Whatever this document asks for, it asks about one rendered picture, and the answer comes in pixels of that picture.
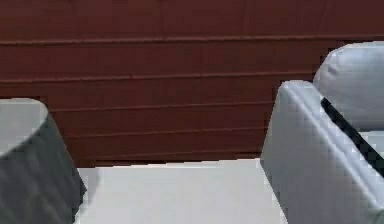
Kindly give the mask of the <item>light grey sofa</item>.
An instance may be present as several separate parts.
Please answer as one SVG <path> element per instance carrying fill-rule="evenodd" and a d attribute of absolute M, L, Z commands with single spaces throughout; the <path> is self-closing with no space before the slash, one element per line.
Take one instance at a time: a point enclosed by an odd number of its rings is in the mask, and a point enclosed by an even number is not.
<path fill-rule="evenodd" d="M 289 224 L 384 224 L 384 41 L 280 85 L 261 166 Z"/>

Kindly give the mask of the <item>dark grey round ottoman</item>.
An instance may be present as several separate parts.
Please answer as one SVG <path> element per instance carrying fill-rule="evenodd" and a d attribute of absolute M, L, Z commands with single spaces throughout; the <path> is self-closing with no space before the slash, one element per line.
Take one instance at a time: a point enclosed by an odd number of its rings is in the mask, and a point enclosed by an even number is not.
<path fill-rule="evenodd" d="M 46 105 L 0 99 L 0 224 L 74 224 L 85 192 Z"/>

